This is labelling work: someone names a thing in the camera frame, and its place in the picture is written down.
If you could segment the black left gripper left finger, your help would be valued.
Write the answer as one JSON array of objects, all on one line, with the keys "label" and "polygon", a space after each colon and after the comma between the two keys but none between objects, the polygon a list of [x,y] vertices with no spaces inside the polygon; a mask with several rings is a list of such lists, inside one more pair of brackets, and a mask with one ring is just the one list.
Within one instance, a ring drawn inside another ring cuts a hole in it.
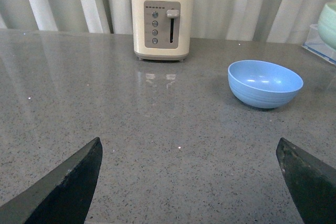
[{"label": "black left gripper left finger", "polygon": [[31,187],[1,206],[1,223],[84,223],[102,163],[94,138]]}]

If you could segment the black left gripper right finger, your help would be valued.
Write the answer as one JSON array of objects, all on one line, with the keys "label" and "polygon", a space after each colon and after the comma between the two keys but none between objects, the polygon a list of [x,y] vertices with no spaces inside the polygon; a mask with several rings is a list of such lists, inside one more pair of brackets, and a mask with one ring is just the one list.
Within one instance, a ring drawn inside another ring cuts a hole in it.
[{"label": "black left gripper right finger", "polygon": [[335,168],[283,137],[276,156],[303,222],[335,223]]}]

